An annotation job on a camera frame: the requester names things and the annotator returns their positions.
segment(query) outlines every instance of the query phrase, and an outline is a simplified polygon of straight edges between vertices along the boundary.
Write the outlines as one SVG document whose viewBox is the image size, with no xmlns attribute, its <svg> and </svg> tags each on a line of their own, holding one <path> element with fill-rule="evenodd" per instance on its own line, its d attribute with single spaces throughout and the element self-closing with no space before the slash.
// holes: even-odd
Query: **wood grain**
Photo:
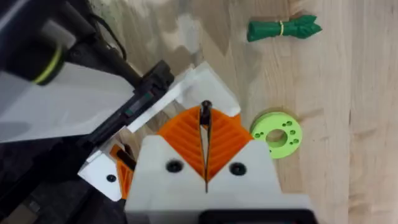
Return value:
<svg viewBox="0 0 398 224">
<path fill-rule="evenodd" d="M 309 194 L 323 223 L 398 223 L 397 1 L 91 3 L 139 71 L 164 59 L 178 74 L 206 60 L 238 97 L 246 128 L 263 110 L 292 111 L 304 139 L 294 155 L 275 162 L 279 180 L 284 192 Z M 250 19 L 303 11 L 318 16 L 321 33 L 245 41 Z M 162 121 L 144 129 L 156 131 Z"/>
</svg>

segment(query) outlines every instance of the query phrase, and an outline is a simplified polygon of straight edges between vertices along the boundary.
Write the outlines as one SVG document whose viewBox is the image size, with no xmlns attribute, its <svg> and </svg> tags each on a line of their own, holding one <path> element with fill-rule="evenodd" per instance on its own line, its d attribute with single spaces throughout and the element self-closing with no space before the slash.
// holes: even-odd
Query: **green object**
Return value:
<svg viewBox="0 0 398 224">
<path fill-rule="evenodd" d="M 248 26 L 248 41 L 276 37 L 278 35 L 294 36 L 299 39 L 306 39 L 322 28 L 315 23 L 316 16 L 305 15 L 288 22 L 258 22 L 251 21 Z"/>
<path fill-rule="evenodd" d="M 278 130 L 282 135 L 278 139 L 268 138 L 271 132 Z M 283 112 L 266 113 L 256 119 L 250 132 L 254 139 L 268 143 L 271 158 L 281 159 L 291 155 L 300 146 L 303 134 L 299 123 Z"/>
</svg>

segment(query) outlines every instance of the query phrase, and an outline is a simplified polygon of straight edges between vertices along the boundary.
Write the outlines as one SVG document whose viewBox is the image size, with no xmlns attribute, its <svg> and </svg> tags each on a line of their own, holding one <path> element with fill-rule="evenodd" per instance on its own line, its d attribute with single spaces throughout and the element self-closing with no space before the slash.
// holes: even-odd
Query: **green plastic ring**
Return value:
<svg viewBox="0 0 398 224">
<path fill-rule="evenodd" d="M 266 136 L 276 129 L 284 132 L 277 141 L 268 141 Z M 253 122 L 250 132 L 254 139 L 263 140 L 269 146 L 271 158 L 281 159 L 291 155 L 300 146 L 303 138 L 299 123 L 283 112 L 271 112 Z"/>
</svg>

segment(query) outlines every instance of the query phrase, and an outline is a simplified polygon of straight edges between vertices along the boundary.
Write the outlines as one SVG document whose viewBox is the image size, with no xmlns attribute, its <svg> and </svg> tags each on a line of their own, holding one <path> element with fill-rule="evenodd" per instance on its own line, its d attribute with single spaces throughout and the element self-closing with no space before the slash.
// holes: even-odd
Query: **yellow rubber band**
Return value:
<svg viewBox="0 0 398 224">
<path fill-rule="evenodd" d="M 45 68 L 45 70 L 35 79 L 33 80 L 34 83 L 39 84 L 44 81 L 54 70 L 55 66 L 57 65 L 58 61 L 61 58 L 62 47 L 60 44 L 57 44 L 57 48 L 55 49 L 55 53 L 51 58 L 49 65 Z"/>
<path fill-rule="evenodd" d="M 280 24 L 280 34 L 279 35 L 283 35 L 284 34 L 284 29 L 285 29 L 285 25 L 282 21 L 279 21 Z"/>
</svg>

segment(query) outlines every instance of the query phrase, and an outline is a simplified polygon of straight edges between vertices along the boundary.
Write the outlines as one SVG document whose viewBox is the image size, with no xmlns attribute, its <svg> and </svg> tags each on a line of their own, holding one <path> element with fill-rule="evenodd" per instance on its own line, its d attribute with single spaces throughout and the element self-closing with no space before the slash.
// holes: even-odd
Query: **screw head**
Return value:
<svg viewBox="0 0 398 224">
<path fill-rule="evenodd" d="M 173 159 L 166 164 L 167 171 L 171 173 L 178 173 L 182 170 L 183 163 L 179 160 Z"/>
<path fill-rule="evenodd" d="M 244 175 L 247 171 L 246 166 L 241 163 L 241 162 L 234 162 L 231 165 L 229 165 L 229 171 L 233 174 L 233 175 Z"/>
<path fill-rule="evenodd" d="M 110 174 L 106 176 L 106 180 L 112 183 L 116 181 L 116 177 L 113 174 Z"/>
</svg>

